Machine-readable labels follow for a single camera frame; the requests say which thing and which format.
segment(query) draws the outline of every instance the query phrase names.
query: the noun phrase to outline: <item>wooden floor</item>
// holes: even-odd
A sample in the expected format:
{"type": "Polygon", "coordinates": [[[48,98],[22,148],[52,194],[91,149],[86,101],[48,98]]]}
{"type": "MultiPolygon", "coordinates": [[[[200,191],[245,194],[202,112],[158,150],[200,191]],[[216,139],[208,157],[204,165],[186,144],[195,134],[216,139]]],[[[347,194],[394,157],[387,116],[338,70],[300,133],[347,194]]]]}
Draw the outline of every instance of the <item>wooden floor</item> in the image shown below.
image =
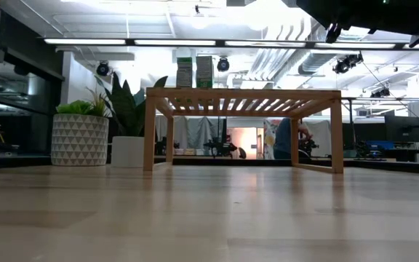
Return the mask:
{"type": "Polygon", "coordinates": [[[419,262],[419,175],[0,170],[1,261],[419,262]]]}

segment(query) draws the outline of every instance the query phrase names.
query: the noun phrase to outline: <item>geometric patterned planter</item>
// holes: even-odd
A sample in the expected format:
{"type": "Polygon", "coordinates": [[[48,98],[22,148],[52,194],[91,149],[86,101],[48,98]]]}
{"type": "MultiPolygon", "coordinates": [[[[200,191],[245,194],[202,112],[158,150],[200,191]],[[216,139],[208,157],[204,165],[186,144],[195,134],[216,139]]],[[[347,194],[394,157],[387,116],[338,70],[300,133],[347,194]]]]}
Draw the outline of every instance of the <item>geometric patterned planter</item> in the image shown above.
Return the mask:
{"type": "Polygon", "coordinates": [[[80,114],[55,114],[51,163],[58,166],[106,164],[109,119],[80,114]]]}

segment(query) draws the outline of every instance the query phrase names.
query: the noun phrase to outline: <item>glass wall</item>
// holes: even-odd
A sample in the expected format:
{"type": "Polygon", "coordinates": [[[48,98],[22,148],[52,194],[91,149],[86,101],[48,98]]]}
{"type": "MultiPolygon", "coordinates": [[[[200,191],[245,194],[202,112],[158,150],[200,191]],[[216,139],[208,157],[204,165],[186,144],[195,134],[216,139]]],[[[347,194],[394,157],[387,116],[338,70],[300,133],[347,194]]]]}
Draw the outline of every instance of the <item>glass wall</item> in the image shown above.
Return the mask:
{"type": "Polygon", "coordinates": [[[51,117],[0,104],[1,133],[6,144],[20,154],[49,152],[51,117]]]}
{"type": "Polygon", "coordinates": [[[10,63],[0,63],[0,100],[47,113],[51,88],[48,81],[10,63]]]}
{"type": "Polygon", "coordinates": [[[49,155],[52,114],[60,97],[54,87],[24,68],[0,63],[0,125],[4,142],[17,149],[11,155],[49,155]]]}

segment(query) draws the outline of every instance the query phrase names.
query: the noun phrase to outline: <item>person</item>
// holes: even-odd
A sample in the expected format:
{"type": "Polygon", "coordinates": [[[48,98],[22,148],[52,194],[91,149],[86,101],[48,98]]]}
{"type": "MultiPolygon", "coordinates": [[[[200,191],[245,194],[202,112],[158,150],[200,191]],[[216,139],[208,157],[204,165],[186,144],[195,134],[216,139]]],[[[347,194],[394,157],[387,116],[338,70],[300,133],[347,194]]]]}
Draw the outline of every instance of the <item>person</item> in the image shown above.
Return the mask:
{"type": "MultiPolygon", "coordinates": [[[[313,135],[310,134],[308,128],[304,124],[299,124],[298,132],[305,135],[303,140],[309,140],[313,135]]],[[[291,129],[290,118],[284,118],[276,130],[276,141],[274,143],[274,159],[291,159],[291,129]]]]}

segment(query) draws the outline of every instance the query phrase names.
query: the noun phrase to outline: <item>white planter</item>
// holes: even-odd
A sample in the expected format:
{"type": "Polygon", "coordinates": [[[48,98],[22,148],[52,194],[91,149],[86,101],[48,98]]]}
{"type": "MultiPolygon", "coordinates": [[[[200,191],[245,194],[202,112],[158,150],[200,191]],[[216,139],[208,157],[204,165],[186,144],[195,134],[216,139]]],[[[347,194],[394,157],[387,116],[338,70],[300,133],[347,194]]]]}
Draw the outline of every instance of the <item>white planter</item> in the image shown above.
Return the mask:
{"type": "Polygon", "coordinates": [[[106,164],[109,119],[79,114],[56,114],[53,119],[51,163],[59,166],[106,164]]]}
{"type": "Polygon", "coordinates": [[[142,168],[144,143],[145,138],[113,137],[111,166],[142,168]]]}

